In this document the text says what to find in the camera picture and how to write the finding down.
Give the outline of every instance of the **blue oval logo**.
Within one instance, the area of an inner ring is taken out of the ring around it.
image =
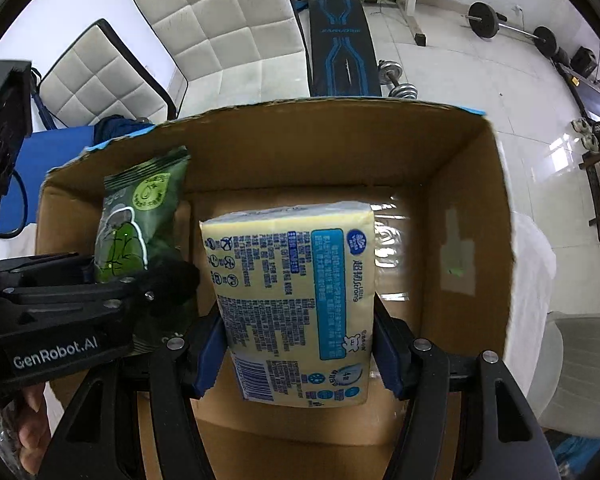
[[[351,254],[362,254],[366,248],[366,236],[360,229],[352,229],[347,233],[347,244]]]

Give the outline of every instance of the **barcode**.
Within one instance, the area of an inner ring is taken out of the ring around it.
[[[237,357],[234,357],[234,364],[245,397],[248,399],[273,400],[264,365],[243,361]]]

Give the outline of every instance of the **human hand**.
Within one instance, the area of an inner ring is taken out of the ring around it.
[[[18,439],[22,444],[20,462],[27,472],[36,474],[51,441],[51,430],[46,418],[45,385],[36,384],[22,390],[25,400],[16,422]]]

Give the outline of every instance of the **cardboard box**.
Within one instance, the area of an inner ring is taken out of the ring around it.
[[[483,117],[442,105],[355,98],[227,108],[165,123],[49,174],[37,251],[91,253],[104,177],[183,144],[191,154],[184,199],[191,259],[203,271],[201,314],[214,294],[198,221],[238,210],[361,200],[376,210],[376,287],[390,313],[445,351],[503,353],[513,267],[510,211]],[[66,402],[76,384],[62,382],[54,386],[66,390]],[[405,412],[377,374],[362,406],[310,410],[247,402],[228,358],[215,387],[192,404],[221,480],[382,478]],[[145,400],[140,410],[152,464]],[[450,410],[439,478],[452,470],[456,417]],[[155,463],[147,467],[154,470]]]

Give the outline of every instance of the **yellow tissue package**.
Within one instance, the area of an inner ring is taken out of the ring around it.
[[[297,407],[366,401],[374,215],[337,202],[200,223],[245,399]]]

